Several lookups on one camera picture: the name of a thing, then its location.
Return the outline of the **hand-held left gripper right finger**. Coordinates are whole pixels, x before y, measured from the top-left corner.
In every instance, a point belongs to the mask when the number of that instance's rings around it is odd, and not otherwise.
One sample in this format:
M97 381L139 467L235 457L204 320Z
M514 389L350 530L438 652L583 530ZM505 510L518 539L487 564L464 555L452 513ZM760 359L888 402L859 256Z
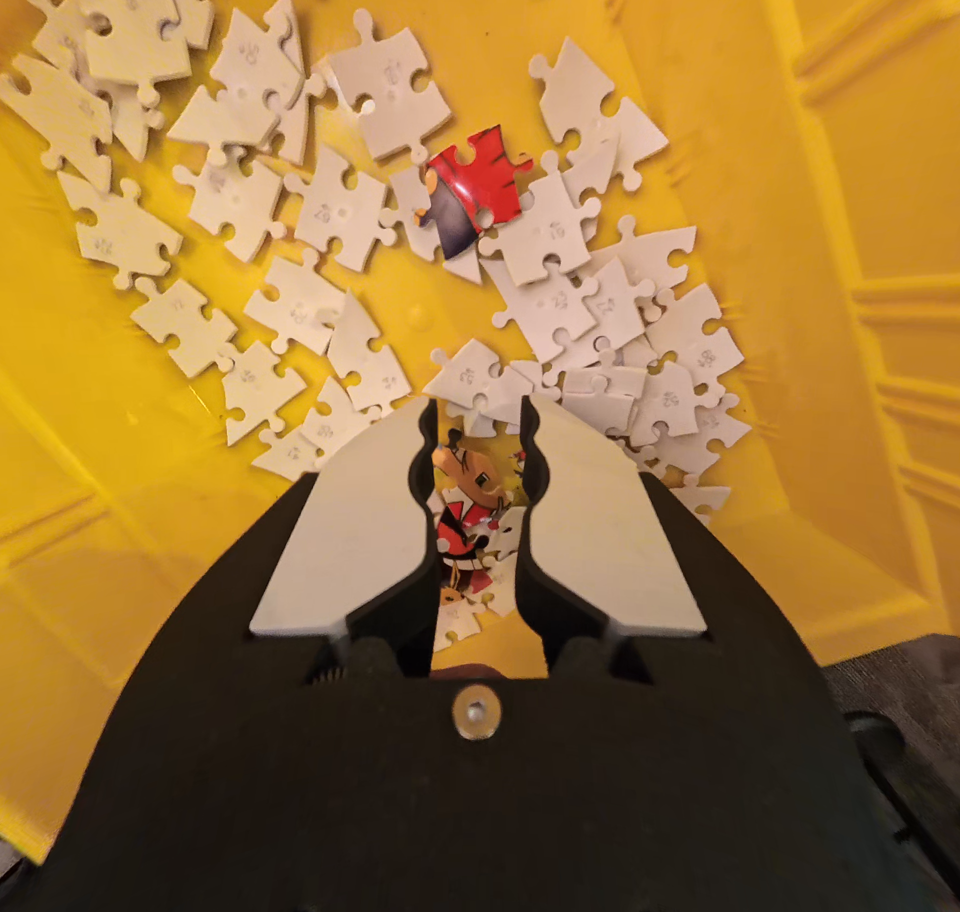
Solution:
M515 603L552 674L589 640L698 639L708 625L637 467L543 394L521 404L524 513Z

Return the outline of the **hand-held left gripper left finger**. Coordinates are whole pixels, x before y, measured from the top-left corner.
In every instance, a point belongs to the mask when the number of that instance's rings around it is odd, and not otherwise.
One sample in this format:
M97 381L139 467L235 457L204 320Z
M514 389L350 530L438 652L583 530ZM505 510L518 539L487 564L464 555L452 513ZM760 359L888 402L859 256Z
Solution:
M385 642L428 678L440 599L434 514L437 402L418 397L368 426L317 474L249 621L258 638L321 637L341 656Z

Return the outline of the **colourful cartoon puzzle piece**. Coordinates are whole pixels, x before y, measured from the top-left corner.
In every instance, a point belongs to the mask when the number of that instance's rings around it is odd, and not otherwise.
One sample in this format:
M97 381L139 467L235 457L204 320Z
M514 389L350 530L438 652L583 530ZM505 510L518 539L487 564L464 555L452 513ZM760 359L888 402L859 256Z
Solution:
M514 576L526 516L492 457L451 427L433 452L440 602L503 617L514 608Z

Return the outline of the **pile of white puzzle pieces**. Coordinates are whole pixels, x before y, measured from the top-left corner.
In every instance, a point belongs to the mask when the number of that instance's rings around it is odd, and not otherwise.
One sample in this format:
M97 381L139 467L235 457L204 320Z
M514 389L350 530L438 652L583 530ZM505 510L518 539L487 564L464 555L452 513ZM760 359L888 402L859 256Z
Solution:
M485 388L520 379L517 363L500 369L488 348L471 341L464 378L477 383L465 398L448 389L453 367L438 340L414 338L414 322L427 322L427 264L447 251L447 269L480 283L474 245L447 245L446 219L436 216L442 196L456 193L457 175L490 174L471 181L464 198L466 239L481 237L481 259L508 303L516 291L541 287L548 299L527 334L545 379L554 383L559 361L540 339L572 339L593 315L599 321L599 356L623 341L612 331L613 310L628 324L650 326L669 302L667 273L684 273L668 258L692 246L693 228L660 235L654 256L635 262L599 259L601 276L623 273L614 285L648 288L636 308L628 294L600 285L578 295L560 277L588 272L586 240L600 204L585 196L604 191L608 174L635 190L636 166L666 138L630 102L624 124L603 115L611 83L594 80L594 68L573 42L561 58L584 61L571 71L572 86L596 107L587 112L592 148L586 162L612 158L598 177L585 177L567 205L557 154L546 153L547 176L533 193L514 189L499 126L469 138L472 151L455 146L434 156L428 138L450 119L429 81L416 78L429 61L410 29L378 30L370 12L343 6L340 22L318 68L308 68L299 39L304 14L294 0L277 0L262 22L233 0L221 54L195 61L171 93L184 109L139 163L113 165L109 138L100 127L120 109L121 94L136 112L145 138L139 80L85 86L80 65L106 46L103 31L118 22L121 0L2 0L2 375L37 416L42 432L90 474L94 499L81 482L56 479L53 458L32 460L25 446L2 445L2 498L6 512L97 512L78 519L43 551L9 566L10 581L57 648L111 685L128 675L162 619L183 597L161 565L159 538L135 550L134 486L147 474L193 474L191 486L166 490L165 528L173 537L205 535L224 527L227 501L215 498L217 459L211 443L229 448L259 434L266 451L258 468L296 480L313 473L380 415L411 394L414 385L457 402L455 414L475 403L504 404L495 413L507 430L519 430L517 391ZM265 0L248 0L255 3ZM166 6L179 0L159 0ZM184 0L210 12L207 0ZM529 258L506 253L498 261L486 220L501 222L494 194L505 185L507 219L534 208L540 197L553 235Z

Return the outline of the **yellow plastic bin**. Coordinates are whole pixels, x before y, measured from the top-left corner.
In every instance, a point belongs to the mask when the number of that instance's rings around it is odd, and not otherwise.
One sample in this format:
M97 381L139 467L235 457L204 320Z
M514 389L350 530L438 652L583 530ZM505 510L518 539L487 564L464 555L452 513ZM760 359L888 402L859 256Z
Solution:
M278 0L203 0L214 24L192 75L158 85L175 121L210 75L233 12L267 29ZM553 141L529 76L570 38L668 144L614 174L596 242L695 227L667 258L677 295L713 290L743 362L723 382L728 414L751 427L723 446L703 485L731 488L712 527L753 571L822 665L928 633L958 635L958 0L292 0L306 66L359 42L365 9L384 39L409 28L452 113L433 149L501 125L512 156L571 167L575 129ZM150 299L114 286L83 256L73 208L49 170L50 143L2 105L2 842L49 853L109 712L162 621L287 489L257 466L295 435L332 382L347 402L367 373L339 375L245 314L292 236L303 199L286 173L313 175L317 147L388 185L409 155L378 163L336 92L308 105L305 162L247 153L270 172L285 239L251 262L228 222L189 217L203 147L150 137L142 161L118 142L125 216L181 237L156 283L189 283L206 322L260 352L272 410L234 443L215 364L193 377L133 314Z

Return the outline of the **red puzzle piece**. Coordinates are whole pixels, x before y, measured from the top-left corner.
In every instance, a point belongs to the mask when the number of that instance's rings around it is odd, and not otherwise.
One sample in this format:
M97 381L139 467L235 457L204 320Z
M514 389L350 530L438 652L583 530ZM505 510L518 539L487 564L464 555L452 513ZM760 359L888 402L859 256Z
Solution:
M510 157L500 124L478 130L466 141L472 152L469 160L450 145L426 162L428 204L415 214L420 227L436 228L445 262L469 251L491 227L521 216L517 176L533 167L529 155Z

